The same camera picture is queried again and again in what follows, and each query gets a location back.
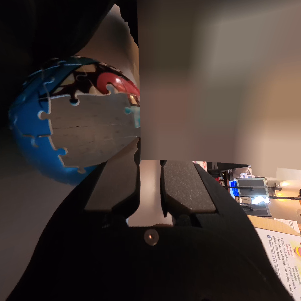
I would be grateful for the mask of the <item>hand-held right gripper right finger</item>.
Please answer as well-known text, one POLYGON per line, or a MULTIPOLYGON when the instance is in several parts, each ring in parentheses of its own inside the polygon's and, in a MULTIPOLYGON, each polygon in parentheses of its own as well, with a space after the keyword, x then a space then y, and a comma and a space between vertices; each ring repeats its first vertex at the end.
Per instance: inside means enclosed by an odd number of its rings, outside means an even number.
POLYGON ((192 161, 160 160, 164 217, 215 213, 216 207, 192 161))

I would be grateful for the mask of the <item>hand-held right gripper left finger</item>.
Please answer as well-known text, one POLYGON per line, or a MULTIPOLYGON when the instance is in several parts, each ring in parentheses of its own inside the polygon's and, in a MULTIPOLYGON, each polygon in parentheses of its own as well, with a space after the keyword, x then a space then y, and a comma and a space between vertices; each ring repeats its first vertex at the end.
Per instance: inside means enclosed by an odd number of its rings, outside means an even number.
POLYGON ((140 138, 105 164, 85 206, 86 212, 111 213, 129 218, 140 204, 140 138))

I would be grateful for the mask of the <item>blue shark puzzle ball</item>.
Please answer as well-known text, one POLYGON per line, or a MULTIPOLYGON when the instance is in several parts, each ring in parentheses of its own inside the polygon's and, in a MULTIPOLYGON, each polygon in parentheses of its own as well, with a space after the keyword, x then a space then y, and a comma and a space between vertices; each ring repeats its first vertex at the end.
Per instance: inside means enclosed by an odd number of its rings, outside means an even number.
POLYGON ((29 75, 9 110, 29 163, 58 182, 78 185, 97 166, 140 139, 140 91, 120 70, 92 58, 54 58, 29 75))

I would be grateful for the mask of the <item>small white paper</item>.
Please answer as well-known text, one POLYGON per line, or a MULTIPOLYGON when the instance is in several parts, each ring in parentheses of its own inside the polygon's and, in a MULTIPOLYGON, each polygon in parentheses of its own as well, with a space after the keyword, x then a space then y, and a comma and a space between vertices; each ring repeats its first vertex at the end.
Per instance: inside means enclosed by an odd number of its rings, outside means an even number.
POLYGON ((288 226, 290 226, 294 231, 300 234, 300 224, 294 220, 286 220, 286 219, 274 219, 276 221, 282 222, 288 226))

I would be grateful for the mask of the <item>printed instruction sheet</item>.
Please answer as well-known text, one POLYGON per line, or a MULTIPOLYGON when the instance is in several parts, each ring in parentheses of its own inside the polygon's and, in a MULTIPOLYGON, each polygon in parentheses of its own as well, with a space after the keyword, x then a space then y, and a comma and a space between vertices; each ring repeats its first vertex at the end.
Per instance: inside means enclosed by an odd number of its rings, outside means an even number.
POLYGON ((301 300, 301 237, 256 228, 269 261, 295 301, 301 300))

